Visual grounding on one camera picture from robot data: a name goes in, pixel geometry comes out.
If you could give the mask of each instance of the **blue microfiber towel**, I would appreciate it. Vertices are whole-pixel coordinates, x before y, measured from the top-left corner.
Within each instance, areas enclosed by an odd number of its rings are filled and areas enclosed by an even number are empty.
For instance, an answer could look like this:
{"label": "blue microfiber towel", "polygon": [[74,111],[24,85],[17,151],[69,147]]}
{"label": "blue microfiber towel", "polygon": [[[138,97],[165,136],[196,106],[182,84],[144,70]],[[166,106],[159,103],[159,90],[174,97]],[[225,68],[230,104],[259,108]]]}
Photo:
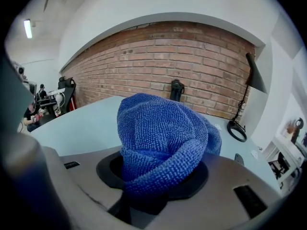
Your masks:
{"label": "blue microfiber towel", "polygon": [[182,103],[139,93],[121,102],[117,121],[124,190],[132,198],[163,195],[193,171],[204,152],[220,154],[219,131]]}

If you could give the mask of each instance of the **black slot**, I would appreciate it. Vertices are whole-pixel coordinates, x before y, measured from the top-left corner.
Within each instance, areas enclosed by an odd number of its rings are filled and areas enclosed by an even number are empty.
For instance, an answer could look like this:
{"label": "black slot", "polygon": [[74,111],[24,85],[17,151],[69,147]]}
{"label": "black slot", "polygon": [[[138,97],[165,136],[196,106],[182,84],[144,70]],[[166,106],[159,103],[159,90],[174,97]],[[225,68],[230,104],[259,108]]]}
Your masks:
{"label": "black slot", "polygon": [[234,188],[234,192],[252,219],[267,209],[267,206],[247,185]]}
{"label": "black slot", "polygon": [[71,168],[76,167],[76,166],[78,166],[78,165],[80,165],[80,164],[79,164],[78,162],[76,162],[76,161],[73,161],[73,162],[69,162],[69,163],[65,163],[65,164],[64,164],[64,166],[65,166],[66,169],[71,169]]}

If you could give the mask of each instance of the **brick wall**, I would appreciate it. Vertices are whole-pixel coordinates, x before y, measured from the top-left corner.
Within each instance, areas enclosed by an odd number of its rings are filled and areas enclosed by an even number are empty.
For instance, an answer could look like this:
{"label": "brick wall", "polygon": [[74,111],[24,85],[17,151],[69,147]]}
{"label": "brick wall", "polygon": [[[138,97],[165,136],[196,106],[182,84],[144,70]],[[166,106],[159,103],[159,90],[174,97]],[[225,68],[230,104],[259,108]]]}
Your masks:
{"label": "brick wall", "polygon": [[62,72],[74,77],[77,106],[144,92],[181,101],[200,113],[231,118],[243,97],[254,46],[225,30],[189,22],[141,25],[114,34],[77,56]]}

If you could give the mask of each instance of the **circular lamp base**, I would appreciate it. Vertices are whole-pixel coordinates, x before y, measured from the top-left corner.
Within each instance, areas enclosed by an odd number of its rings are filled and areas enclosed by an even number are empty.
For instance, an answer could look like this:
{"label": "circular lamp base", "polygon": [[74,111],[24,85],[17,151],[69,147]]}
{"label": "circular lamp base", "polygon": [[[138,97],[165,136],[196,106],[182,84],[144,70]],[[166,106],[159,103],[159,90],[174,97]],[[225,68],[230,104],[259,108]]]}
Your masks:
{"label": "circular lamp base", "polygon": [[[237,124],[235,121],[232,121],[230,120],[227,124],[227,130],[228,132],[231,134],[231,136],[235,139],[237,139],[238,141],[241,141],[241,142],[246,142],[246,140],[248,139],[248,137],[246,136],[245,134],[245,131],[244,129],[239,125]],[[240,138],[238,136],[236,136],[232,130],[236,130],[237,132],[239,132],[243,138]]]}

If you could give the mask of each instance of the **fluorescent light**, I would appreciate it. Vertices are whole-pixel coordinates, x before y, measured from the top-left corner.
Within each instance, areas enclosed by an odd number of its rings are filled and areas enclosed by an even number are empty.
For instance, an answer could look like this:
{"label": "fluorescent light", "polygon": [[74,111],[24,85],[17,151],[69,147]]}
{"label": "fluorescent light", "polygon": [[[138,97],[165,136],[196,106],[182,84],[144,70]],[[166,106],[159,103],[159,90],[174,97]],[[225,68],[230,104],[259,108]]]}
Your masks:
{"label": "fluorescent light", "polygon": [[31,22],[30,22],[30,20],[25,20],[24,21],[24,29],[25,29],[25,33],[27,34],[27,38],[32,38]]}

